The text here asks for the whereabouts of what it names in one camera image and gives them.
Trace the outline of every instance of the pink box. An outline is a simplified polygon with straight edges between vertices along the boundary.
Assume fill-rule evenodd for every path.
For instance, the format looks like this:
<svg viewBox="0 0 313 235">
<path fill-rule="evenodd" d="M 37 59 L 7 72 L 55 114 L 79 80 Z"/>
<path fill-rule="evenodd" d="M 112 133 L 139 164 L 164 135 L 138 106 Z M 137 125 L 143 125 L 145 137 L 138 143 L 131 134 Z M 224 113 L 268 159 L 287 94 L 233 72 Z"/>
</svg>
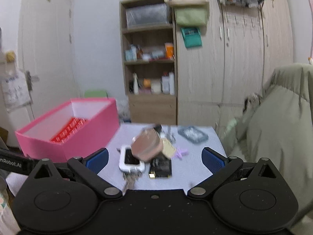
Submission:
<svg viewBox="0 0 313 235">
<path fill-rule="evenodd" d="M 88 122 L 66 142 L 51 142 L 50 139 L 71 117 L 85 118 Z M 15 134 L 25 156 L 63 163 L 74 156 L 86 157 L 105 147 L 119 126 L 115 99 L 71 99 Z"/>
</svg>

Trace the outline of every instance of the door frame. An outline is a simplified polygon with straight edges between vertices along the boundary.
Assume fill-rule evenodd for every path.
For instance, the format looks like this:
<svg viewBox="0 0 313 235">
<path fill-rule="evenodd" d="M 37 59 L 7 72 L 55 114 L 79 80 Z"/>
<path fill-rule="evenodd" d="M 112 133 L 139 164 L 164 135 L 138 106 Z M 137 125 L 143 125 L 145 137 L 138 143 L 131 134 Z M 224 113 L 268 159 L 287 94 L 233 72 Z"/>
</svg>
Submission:
<svg viewBox="0 0 313 235">
<path fill-rule="evenodd" d="M 18 50 L 17 50 L 17 67 L 18 69 L 22 70 L 23 72 L 25 71 L 24 67 L 24 57 L 23 57 L 23 48 L 22 48 L 22 37 L 23 37 L 23 19 L 24 19 L 24 11 L 25 11 L 25 0 L 21 1 L 21 9 L 20 9 L 20 15 L 19 15 L 19 23 L 18 23 Z M 76 70 L 76 59 L 75 59 L 75 40 L 74 40 L 74 24 L 73 24 L 73 11 L 74 11 L 74 0 L 69 0 L 71 3 L 71 17 L 70 17 L 70 26 L 69 26 L 69 31 L 71 35 L 71 49 L 72 49 L 72 72 L 73 72 L 73 77 L 74 77 L 74 84 L 76 87 L 77 91 L 77 96 L 81 97 L 80 94 L 80 89 L 77 81 L 77 70 Z M 25 106 L 29 115 L 29 119 L 33 121 L 35 119 L 33 113 L 32 113 L 32 107 L 31 104 L 28 104 Z"/>
</svg>

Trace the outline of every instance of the cabinet drawer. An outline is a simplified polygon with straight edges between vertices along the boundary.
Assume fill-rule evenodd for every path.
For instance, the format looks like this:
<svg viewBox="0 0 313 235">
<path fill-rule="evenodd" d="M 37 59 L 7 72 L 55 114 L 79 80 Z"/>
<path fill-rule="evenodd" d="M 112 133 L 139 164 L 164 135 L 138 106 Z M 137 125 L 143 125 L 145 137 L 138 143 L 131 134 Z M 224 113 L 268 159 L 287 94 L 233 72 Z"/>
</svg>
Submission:
<svg viewBox="0 0 313 235">
<path fill-rule="evenodd" d="M 176 103 L 129 103 L 130 118 L 134 123 L 176 125 Z"/>
</svg>

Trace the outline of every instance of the teal pouch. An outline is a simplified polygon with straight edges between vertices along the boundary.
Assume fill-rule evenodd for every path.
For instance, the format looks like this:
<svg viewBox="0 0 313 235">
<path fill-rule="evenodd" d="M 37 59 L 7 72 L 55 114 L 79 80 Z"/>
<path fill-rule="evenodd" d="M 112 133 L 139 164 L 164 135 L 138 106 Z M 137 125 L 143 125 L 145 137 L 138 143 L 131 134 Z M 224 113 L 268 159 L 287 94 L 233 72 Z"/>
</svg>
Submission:
<svg viewBox="0 0 313 235">
<path fill-rule="evenodd" d="M 202 47 L 202 40 L 199 28 L 182 27 L 182 35 L 186 48 Z"/>
<path fill-rule="evenodd" d="M 179 26 L 206 26 L 209 9 L 207 6 L 176 7 L 175 20 Z"/>
</svg>

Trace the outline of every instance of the key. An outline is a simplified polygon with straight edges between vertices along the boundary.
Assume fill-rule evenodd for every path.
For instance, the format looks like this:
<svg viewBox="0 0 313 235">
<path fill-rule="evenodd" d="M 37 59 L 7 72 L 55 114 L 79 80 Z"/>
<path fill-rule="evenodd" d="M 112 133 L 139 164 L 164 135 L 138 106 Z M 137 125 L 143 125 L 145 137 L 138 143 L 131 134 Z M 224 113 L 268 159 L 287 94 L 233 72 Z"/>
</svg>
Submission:
<svg viewBox="0 0 313 235">
<path fill-rule="evenodd" d="M 123 177 L 126 181 L 125 186 L 123 188 L 123 193 L 126 193 L 128 189 L 132 190 L 134 189 L 134 185 L 136 180 L 141 176 L 141 173 L 124 173 Z"/>
</svg>

